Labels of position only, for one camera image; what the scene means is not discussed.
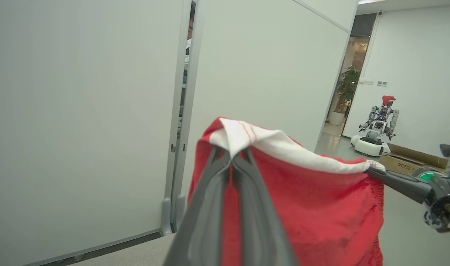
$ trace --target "cardboard box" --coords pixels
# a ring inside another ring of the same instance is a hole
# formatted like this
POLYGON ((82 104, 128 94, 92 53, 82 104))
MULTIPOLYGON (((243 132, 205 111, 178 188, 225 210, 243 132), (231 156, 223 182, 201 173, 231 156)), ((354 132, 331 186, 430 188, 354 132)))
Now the cardboard box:
POLYGON ((388 145, 391 152, 381 155, 379 160, 386 167, 386 170, 412 175, 415 170, 421 167, 431 167, 441 173, 447 167, 448 160, 445 158, 439 158, 390 143, 388 145))

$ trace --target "white sliding door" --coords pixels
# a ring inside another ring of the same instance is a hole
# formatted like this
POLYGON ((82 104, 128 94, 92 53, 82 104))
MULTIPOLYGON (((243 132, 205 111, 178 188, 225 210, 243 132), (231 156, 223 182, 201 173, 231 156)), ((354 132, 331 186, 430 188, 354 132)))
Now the white sliding door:
POLYGON ((193 107, 185 110, 185 116, 191 113, 188 150, 183 185, 176 193, 187 195, 196 142, 218 116, 284 130, 314 150, 357 1, 345 0, 344 9, 340 3, 331 7, 336 1, 302 2, 202 0, 194 26, 201 32, 194 32, 198 40, 193 37, 200 52, 191 51, 191 65, 200 56, 193 107), (326 10, 316 12, 320 6, 326 10), (330 22, 337 10, 343 14, 330 22))
POLYGON ((182 3, 0 0, 0 266, 159 229, 182 3))

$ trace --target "box flap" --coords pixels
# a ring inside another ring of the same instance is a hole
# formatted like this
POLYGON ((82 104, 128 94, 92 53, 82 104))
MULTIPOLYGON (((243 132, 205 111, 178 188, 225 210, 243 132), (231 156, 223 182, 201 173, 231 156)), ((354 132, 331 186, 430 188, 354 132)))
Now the box flap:
POLYGON ((439 158, 437 156, 429 155, 426 153, 421 153, 420 151, 411 150, 401 146, 393 145, 391 143, 388 143, 388 146, 391 149, 390 155, 393 157, 403 156, 405 157, 402 158, 403 160, 409 159, 410 162, 414 162, 420 165, 429 164, 442 169, 445 169, 445 167, 447 166, 447 159, 439 158))

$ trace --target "red and white fabric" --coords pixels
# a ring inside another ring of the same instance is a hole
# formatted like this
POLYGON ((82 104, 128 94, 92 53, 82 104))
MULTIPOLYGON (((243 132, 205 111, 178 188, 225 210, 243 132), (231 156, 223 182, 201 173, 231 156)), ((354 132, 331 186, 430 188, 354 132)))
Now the red and white fabric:
MULTIPOLYGON (((250 147, 301 265, 382 266, 384 186, 364 173, 382 165, 317 155, 282 131, 220 117, 197 143, 189 199, 213 145, 232 157, 250 147)), ((222 263, 240 265, 239 198, 232 185, 224 202, 222 263)))

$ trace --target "green light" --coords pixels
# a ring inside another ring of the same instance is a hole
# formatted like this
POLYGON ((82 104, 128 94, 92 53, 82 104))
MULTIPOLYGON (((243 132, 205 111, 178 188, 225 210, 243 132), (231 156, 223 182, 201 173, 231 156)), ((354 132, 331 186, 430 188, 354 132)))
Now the green light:
POLYGON ((425 173, 419 176, 420 179, 429 181, 435 174, 434 173, 425 173))

